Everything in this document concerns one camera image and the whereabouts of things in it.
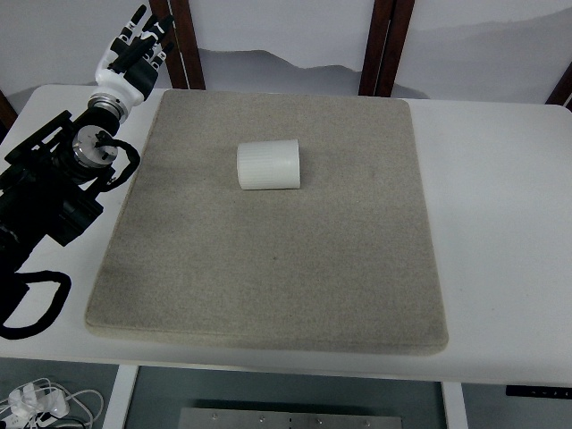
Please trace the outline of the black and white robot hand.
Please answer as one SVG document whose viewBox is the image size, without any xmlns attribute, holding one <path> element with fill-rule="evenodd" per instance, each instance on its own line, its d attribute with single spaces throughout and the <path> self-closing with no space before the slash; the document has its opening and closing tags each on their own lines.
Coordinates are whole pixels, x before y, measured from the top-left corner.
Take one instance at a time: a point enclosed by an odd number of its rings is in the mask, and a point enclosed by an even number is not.
<svg viewBox="0 0 572 429">
<path fill-rule="evenodd" d="M 125 94 L 130 105 L 147 100 L 154 88 L 158 72 L 173 43 L 163 45 L 174 23 L 171 15 L 158 19 L 152 14 L 142 22 L 147 8 L 141 5 L 123 26 L 102 56 L 96 69 L 100 88 L 111 88 Z"/>
</svg>

